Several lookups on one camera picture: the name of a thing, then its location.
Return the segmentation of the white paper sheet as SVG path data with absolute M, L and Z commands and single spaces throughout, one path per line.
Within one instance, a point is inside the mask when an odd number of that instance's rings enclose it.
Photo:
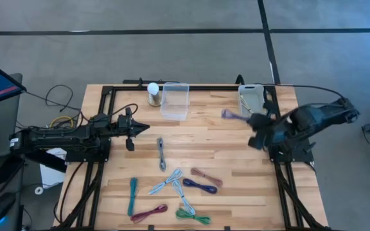
M 50 155 L 54 155 L 56 157 L 61 158 L 62 160 L 66 157 L 66 151 L 62 148 L 53 148 L 48 150 L 48 153 Z M 50 187 L 53 187 L 57 184 L 60 184 L 64 181 L 65 174 L 63 172 L 51 169 L 49 167 L 46 167 L 45 165 L 40 165 L 40 173 L 41 173 L 41 179 L 42 179 L 42 187 L 44 189 L 48 189 Z

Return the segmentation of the small white-capped bottle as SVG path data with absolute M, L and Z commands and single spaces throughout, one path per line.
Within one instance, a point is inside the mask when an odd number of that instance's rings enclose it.
M 155 82 L 149 83 L 147 86 L 147 91 L 149 104 L 154 107 L 159 107 L 161 105 L 161 95 L 158 84 Z

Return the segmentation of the black flat device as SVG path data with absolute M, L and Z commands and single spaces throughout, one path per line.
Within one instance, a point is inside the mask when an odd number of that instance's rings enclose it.
M 8 157 L 0 166 L 0 192 L 8 185 L 10 180 L 23 167 L 24 160 L 21 157 Z

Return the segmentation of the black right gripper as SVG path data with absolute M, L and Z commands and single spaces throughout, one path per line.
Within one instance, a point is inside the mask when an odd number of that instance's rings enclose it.
M 257 150 L 262 150 L 267 145 L 267 138 L 272 135 L 272 126 L 275 122 L 275 119 L 266 115 L 259 113 L 251 114 L 247 124 L 255 132 L 255 136 L 249 138 L 248 145 Z

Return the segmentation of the black computer mouse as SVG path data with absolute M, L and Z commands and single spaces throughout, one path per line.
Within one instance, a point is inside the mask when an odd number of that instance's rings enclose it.
M 0 222 L 5 218 L 16 201 L 14 192 L 5 192 L 0 196 Z

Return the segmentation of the clear plastic bin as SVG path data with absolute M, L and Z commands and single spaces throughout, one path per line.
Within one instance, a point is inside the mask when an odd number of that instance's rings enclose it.
M 161 114 L 164 119 L 185 121 L 189 106 L 189 85 L 167 82 L 163 85 Z

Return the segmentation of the black stand beam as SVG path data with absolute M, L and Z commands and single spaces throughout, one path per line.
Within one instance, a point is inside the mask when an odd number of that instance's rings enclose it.
M 23 153 L 21 154 L 21 157 L 62 173 L 65 173 L 67 169 L 65 160 L 47 153 L 45 150 L 35 150 L 29 153 Z

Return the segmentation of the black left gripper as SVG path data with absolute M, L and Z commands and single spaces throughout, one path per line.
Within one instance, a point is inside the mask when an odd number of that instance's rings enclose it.
M 125 115 L 120 114 L 117 120 L 118 132 L 122 133 L 123 135 L 127 137 L 125 140 L 125 145 L 128 151 L 134 151 L 135 149 L 133 140 L 131 138 L 132 136 L 131 120 L 132 120 L 132 111 L 130 108 L 126 108 Z M 139 135 L 140 133 L 150 128 L 149 124 L 144 124 L 144 123 L 139 123 L 139 122 L 136 122 L 136 126 L 140 127 L 136 130 L 137 135 Z

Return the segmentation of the black metal table frame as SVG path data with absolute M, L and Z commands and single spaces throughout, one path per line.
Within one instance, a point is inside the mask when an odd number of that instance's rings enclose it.
M 112 140 L 101 181 L 96 230 L 284 230 L 296 223 L 292 202 L 281 203 L 274 164 L 265 152 L 247 144 L 251 129 L 220 117 L 225 108 L 238 110 L 236 85 L 192 85 L 185 121 L 164 119 L 147 98 L 146 89 L 137 85 L 85 88 L 82 110 L 87 117 L 135 103 L 139 108 L 134 119 L 150 125 L 134 139 L 134 151 L 126 149 L 124 138 Z M 150 194 L 175 169 L 188 178 L 194 167 L 223 182 L 216 194 L 183 189 L 197 214 L 211 218 L 209 225 L 176 218 L 184 202 L 172 186 Z

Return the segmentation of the grey side desk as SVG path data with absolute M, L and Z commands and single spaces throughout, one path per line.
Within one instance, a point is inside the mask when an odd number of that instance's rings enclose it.
M 10 153 L 9 136 L 15 131 L 20 94 L 0 101 L 0 157 Z

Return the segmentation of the grey plastic bin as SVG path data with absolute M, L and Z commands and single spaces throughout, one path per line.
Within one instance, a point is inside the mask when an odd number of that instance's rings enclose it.
M 253 113 L 265 115 L 264 87 L 262 85 L 241 85 L 238 87 L 238 104 L 242 117 L 249 118 Z

